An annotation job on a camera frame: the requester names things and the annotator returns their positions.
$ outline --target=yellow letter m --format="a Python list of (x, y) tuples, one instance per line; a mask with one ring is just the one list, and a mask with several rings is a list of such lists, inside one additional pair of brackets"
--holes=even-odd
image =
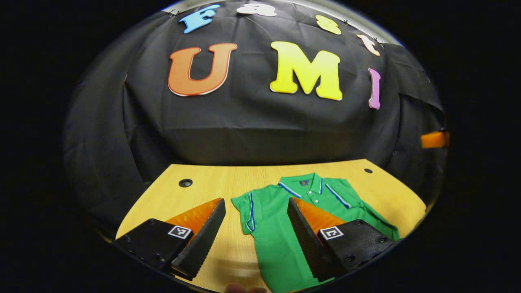
[(338, 63), (340, 58), (327, 51), (318, 52), (312, 63), (298, 45), (289, 42), (273, 42), (271, 47), (279, 53), (277, 79), (269, 88), (277, 93), (295, 93), (298, 86), (293, 82), (293, 72), (297, 76), (302, 90), (309, 94), (318, 78), (320, 85), (317, 95), (325, 99), (339, 101), (342, 99), (338, 83)]

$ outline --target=foam letter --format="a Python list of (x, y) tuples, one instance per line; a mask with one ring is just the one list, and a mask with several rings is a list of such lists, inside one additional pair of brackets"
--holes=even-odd
[(278, 51), (279, 64), (277, 79), (269, 88), (278, 93), (295, 93), (297, 85), (293, 82), (293, 72), (302, 90), (309, 94), (320, 77), (317, 95), (325, 99), (340, 101), (342, 92), (338, 83), (338, 63), (340, 58), (327, 51), (318, 52), (312, 63), (298, 45), (289, 42), (273, 42), (271, 47)]
[(237, 44), (222, 43), (211, 45), (208, 50), (214, 52), (214, 60), (210, 74), (204, 79), (191, 79), (190, 68), (192, 60), (201, 48), (186, 48), (170, 55), (172, 65), (168, 75), (168, 87), (177, 95), (203, 95), (218, 89), (226, 80), (231, 51), (237, 49)]
[(196, 30), (204, 25), (209, 24), (212, 19), (204, 19), (204, 17), (212, 17), (215, 15), (215, 8), (221, 7), (219, 4), (210, 5), (205, 7), (199, 11), (196, 11), (190, 15), (187, 15), (179, 20), (179, 22), (184, 21), (184, 24), (187, 25), (187, 28), (184, 30), (184, 33), (189, 33), (193, 30)]
[(369, 52), (375, 54), (376, 56), (380, 56), (380, 52), (375, 50), (374, 42), (372, 42), (368, 37), (364, 36), (363, 34), (357, 34), (356, 36), (362, 39), (362, 42), (364, 42), (364, 45), (369, 50)]
[(380, 74), (369, 68), (369, 74), (371, 74), (371, 98), (369, 99), (369, 108), (380, 109)]
[(266, 4), (260, 4), (260, 3), (244, 4), (243, 7), (237, 8), (237, 12), (243, 13), (243, 14), (259, 14), (262, 16), (277, 15), (275, 13), (275, 7), (266, 5)]
[(324, 17), (322, 15), (315, 16), (317, 19), (317, 24), (319, 27), (321, 27), (323, 30), (326, 30), (328, 32), (332, 32), (334, 34), (340, 34), (340, 29), (338, 28), (338, 24), (334, 22), (333, 20)]

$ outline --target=black backdrop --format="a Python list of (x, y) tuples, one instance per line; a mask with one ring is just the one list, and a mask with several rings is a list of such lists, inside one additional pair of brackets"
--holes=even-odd
[[(181, 291), (99, 239), (72, 199), (59, 153), (67, 102), (87, 65), (130, 26), (169, 4), (6, 5), (2, 185), (4, 209), (15, 212), (5, 217), (7, 291)], [(512, 51), (508, 39), (495, 40), (505, 37), (499, 33), (513, 23), (513, 10), (499, 4), (469, 7), (463, 1), (350, 5), (388, 29), (431, 73), (444, 97), (452, 147), (442, 195), (419, 229), (342, 287), (327, 289), (503, 291), (509, 286), (514, 291), (507, 282), (513, 271), (500, 264), (516, 254), (506, 246), (510, 235), (503, 229), (510, 222), (501, 215), (518, 194), (507, 193), (512, 183), (506, 175), (517, 171), (501, 164), (507, 161), (503, 154), (513, 154), (509, 161), (519, 158), (511, 153), (518, 118), (501, 100), (505, 81), (492, 82), (480, 71), (503, 72), (499, 65), (505, 58), (487, 52)], [(483, 88), (487, 83), (495, 85), (493, 91)], [(503, 135), (504, 128), (509, 135)]]
[[(340, 20), (341, 35), (316, 25), (314, 9), (264, 0), (276, 17), (238, 16), (245, 2), (220, 3), (212, 24), (183, 34), (179, 20), (158, 12), (126, 31), (96, 57), (71, 96), (63, 158), (76, 198), (109, 237), (132, 205), (169, 164), (284, 165), (366, 158), (407, 185), (425, 204), (443, 175), (442, 149), (421, 149), (443, 110), (436, 89), (402, 46), (370, 53)], [(272, 41), (298, 44), (306, 56), (330, 50), (340, 58), (344, 98), (333, 102), (302, 90), (275, 94)], [(169, 54), (181, 48), (236, 43), (227, 82), (207, 95), (179, 97), (166, 86)], [(205, 78), (212, 53), (193, 60)], [(367, 68), (378, 71), (382, 107), (367, 106)]]

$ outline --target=blue stripe trim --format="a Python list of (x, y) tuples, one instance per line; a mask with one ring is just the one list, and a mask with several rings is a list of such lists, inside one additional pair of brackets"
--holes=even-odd
[[(246, 221), (246, 226), (248, 227), (248, 229), (250, 229), (250, 231), (254, 231), (255, 230), (255, 218), (253, 217), (253, 195), (250, 193), (250, 202), (252, 204), (252, 207), (250, 209), (250, 218), (248, 219), (248, 221)], [(250, 225), (248, 224), (251, 220), (253, 220), (253, 229), (250, 227)]]
[(328, 184), (326, 184), (326, 187), (327, 189), (329, 189), (329, 191), (331, 191), (331, 193), (333, 193), (333, 195), (343, 204), (345, 205), (346, 208), (350, 209), (351, 208), (351, 205), (348, 204), (347, 202), (345, 202), (342, 197), (336, 193)]
[(287, 187), (286, 185), (284, 185), (284, 183), (282, 182), (279, 182), (279, 185), (280, 187), (284, 188), (287, 192), (291, 193), (292, 195), (298, 197), (298, 198), (301, 198), (302, 196), (298, 195), (298, 193), (296, 193), (295, 191), (291, 190), (289, 187)]

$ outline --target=wooden table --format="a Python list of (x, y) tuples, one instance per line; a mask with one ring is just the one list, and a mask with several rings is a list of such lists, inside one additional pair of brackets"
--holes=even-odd
[[(116, 238), (149, 218), (166, 221), (222, 197), (226, 216), (208, 257), (193, 281), (180, 280), (217, 292), (223, 292), (227, 283), (267, 288), (259, 272), (254, 238), (242, 234), (239, 212), (230, 199), (252, 189), (276, 185), (281, 177), (313, 172), (324, 178), (347, 179), (362, 200), (399, 228), (401, 237), (410, 233), (425, 215), (425, 204), (413, 191), (365, 159), (283, 166), (170, 165), (128, 212)], [(180, 187), (179, 181), (186, 178), (193, 180), (192, 186)]]

